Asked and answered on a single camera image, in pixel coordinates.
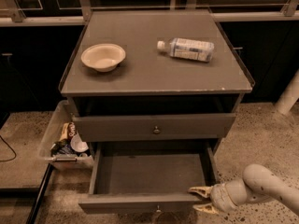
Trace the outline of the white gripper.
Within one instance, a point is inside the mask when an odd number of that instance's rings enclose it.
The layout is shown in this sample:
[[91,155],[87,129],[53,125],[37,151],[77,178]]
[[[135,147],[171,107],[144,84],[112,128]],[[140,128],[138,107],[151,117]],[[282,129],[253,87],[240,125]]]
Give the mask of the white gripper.
[[217,184],[213,187],[191,187],[188,189],[189,193],[195,193],[203,198],[209,198],[211,203],[194,204],[192,208],[197,212],[204,212],[211,215],[217,215],[219,211],[229,213],[236,209],[236,205],[233,203],[229,196],[228,190],[224,184]]

